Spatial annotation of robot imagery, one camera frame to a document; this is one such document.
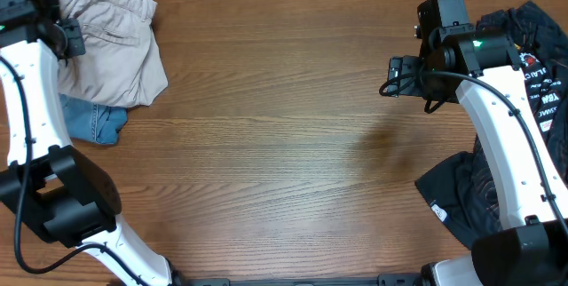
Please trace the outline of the beige cotton shorts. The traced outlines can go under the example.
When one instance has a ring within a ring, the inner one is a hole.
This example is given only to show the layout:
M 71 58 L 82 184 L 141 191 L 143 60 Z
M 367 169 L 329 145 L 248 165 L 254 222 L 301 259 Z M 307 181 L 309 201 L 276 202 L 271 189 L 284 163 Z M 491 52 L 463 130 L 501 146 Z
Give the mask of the beige cotton shorts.
M 112 107 L 149 106 L 168 86 L 154 0 L 60 0 L 78 20 L 85 54 L 59 63 L 59 92 Z

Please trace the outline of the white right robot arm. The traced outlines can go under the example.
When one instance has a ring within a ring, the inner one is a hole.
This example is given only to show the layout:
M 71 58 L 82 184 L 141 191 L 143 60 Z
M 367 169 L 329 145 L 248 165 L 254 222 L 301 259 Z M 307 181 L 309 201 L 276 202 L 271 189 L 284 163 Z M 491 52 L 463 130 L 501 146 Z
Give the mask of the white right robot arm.
M 502 230 L 476 240 L 467 256 L 388 275 L 405 285 L 564 285 L 567 188 L 540 135 L 522 61 L 500 30 L 478 30 L 464 0 L 427 0 L 417 9 L 417 56 L 394 57 L 380 93 L 415 96 L 434 112 L 461 105 L 493 176 Z

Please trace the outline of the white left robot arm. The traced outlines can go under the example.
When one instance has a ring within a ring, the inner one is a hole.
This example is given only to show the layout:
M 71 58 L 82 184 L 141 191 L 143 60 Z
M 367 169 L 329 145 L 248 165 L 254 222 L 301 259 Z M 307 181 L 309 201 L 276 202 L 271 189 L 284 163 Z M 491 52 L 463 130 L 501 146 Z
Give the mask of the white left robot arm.
M 83 55 L 77 20 L 59 0 L 1 0 L 1 83 L 10 144 L 1 200 L 14 214 L 14 256 L 28 270 L 21 230 L 69 256 L 87 253 L 126 285 L 179 285 L 182 277 L 122 215 L 111 177 L 72 144 L 57 91 L 59 62 Z

